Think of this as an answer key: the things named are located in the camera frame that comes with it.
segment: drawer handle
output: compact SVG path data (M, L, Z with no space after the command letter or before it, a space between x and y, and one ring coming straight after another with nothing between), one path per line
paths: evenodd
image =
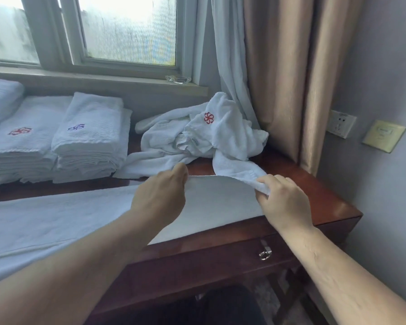
M269 259L269 257L272 255L272 250L266 243L266 240L260 240L260 242L261 242L261 245L263 245L263 247L265 248L265 250L263 252L260 252L258 256L259 256L260 260L265 261L265 260Z

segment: yellow switch plate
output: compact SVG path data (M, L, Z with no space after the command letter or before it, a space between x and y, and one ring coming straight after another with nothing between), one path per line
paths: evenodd
M376 120L362 143L391 153L405 131L405 126Z

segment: brown curtain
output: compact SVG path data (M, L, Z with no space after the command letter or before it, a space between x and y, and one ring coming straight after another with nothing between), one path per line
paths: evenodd
M316 175L362 0L244 0L251 101L269 144Z

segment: curtain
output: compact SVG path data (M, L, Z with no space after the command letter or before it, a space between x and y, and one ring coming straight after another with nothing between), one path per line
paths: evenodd
M244 0L251 101L268 143L316 175L362 0Z
M260 129L247 87L244 0L211 0L221 90L236 102L242 116Z

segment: hand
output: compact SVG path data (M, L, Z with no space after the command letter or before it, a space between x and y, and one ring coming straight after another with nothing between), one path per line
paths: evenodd
M257 181L271 190L269 196L256 191L256 199L267 220L280 235L296 229L313 228L308 197L292 179L267 174Z
M188 168L178 163L172 171L163 171L147 179L135 191L131 211L155 217L164 228L185 206L185 182Z

